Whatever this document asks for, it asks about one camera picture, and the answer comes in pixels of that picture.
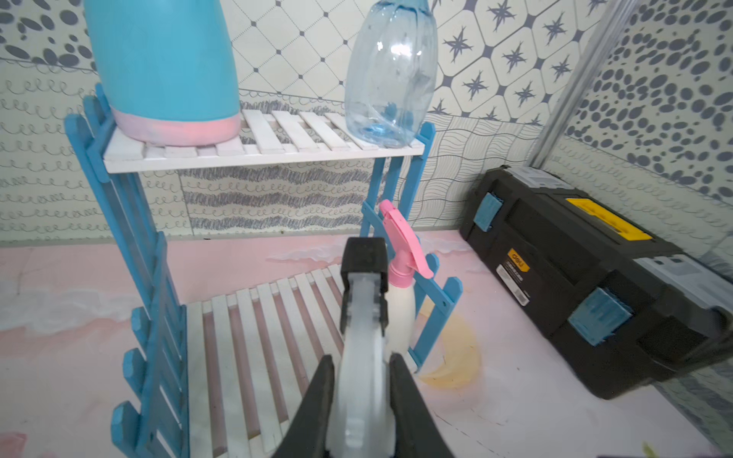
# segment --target patterned wallpaper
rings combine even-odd
[[[733,278],[733,0],[646,0],[545,168]]]
[[[342,112],[372,0],[221,0],[243,106]],[[416,226],[454,226],[485,169],[522,163],[606,0],[430,0],[438,139]],[[98,81],[81,0],[0,0],[0,242],[108,237],[63,131]],[[251,141],[244,130],[242,137]],[[170,235],[355,229],[370,161],[142,174]]]

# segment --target painted floor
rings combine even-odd
[[[457,457],[714,456],[653,387],[591,395],[457,232],[422,232],[464,295],[417,383]],[[346,236],[169,244],[182,302],[340,260]],[[117,247],[0,249],[0,457],[121,457],[111,411],[134,400],[122,355],[140,306]]]

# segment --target spray bottle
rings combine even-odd
[[[415,232],[405,217],[389,200],[383,200],[379,209],[384,215],[384,229],[394,249],[395,256],[389,265],[389,289],[385,294],[389,324],[384,331],[386,337],[385,357],[402,355],[405,361],[412,361],[407,354],[415,324],[414,274],[432,278]]]

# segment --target pink bottle base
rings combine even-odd
[[[122,113],[112,108],[117,127],[128,137],[172,147],[200,147],[230,140],[239,134],[242,120],[239,113],[215,121],[184,122],[162,121],[134,114]]]

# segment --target blue wooden rack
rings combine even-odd
[[[122,362],[122,373],[139,398],[141,409],[138,412],[130,402],[114,409],[112,442],[128,458],[164,458],[171,454],[189,458],[185,306],[176,296],[166,261],[166,238],[155,229],[138,174],[109,174],[104,166],[103,155],[116,125],[100,84],[96,92],[96,97],[84,98],[86,119],[79,114],[66,118],[66,133],[144,304],[133,310],[131,320],[142,351],[128,351]],[[410,159],[399,200],[398,208],[406,218],[434,138],[435,126],[426,122],[417,135],[425,145],[424,153]],[[391,159],[381,199],[394,198],[402,162],[402,157]],[[388,241],[382,217],[375,211],[384,166],[385,158],[375,159],[369,193],[362,206],[361,236],[368,237],[373,227],[375,236]],[[394,251],[389,242],[388,250],[392,258]],[[437,273],[437,256],[429,254],[426,258]],[[421,367],[453,312],[463,286],[455,277],[449,278],[443,288],[419,274],[415,279],[418,311],[426,296],[435,303],[416,346],[410,349]]]

